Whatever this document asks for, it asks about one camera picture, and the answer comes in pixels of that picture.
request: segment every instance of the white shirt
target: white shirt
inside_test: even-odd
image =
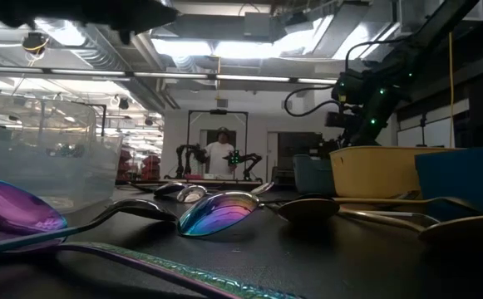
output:
[[[232,174],[228,160],[223,159],[223,157],[228,156],[233,151],[234,147],[231,144],[221,144],[219,141],[206,146],[206,155],[209,156],[209,172],[211,174]]]

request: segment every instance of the black table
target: black table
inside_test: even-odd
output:
[[[152,195],[118,190],[116,197]],[[161,203],[178,215],[189,207]],[[105,205],[69,215],[70,223],[89,221]],[[307,298],[483,298],[483,249],[432,250],[412,232],[338,216],[306,231],[262,209],[222,233],[192,239],[178,236],[173,223],[120,213],[70,240],[122,246]],[[84,253],[0,257],[0,298],[198,296]]]

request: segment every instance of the yellow bin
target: yellow bin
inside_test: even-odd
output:
[[[453,149],[353,146],[330,153],[340,197],[386,199],[420,190],[415,155]]]

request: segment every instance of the blue bin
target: blue bin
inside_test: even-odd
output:
[[[483,212],[483,148],[419,154],[415,165],[424,199],[457,197]],[[447,207],[436,208],[431,216],[445,220]]]
[[[293,168],[299,193],[335,195],[332,162],[329,159],[312,159],[307,154],[296,154],[293,157]]]

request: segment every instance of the person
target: person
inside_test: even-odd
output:
[[[234,147],[229,143],[228,129],[220,127],[217,133],[217,141],[206,146],[206,155],[209,157],[209,173],[218,175],[231,175],[236,166],[228,165],[228,160],[223,159],[234,152]]]

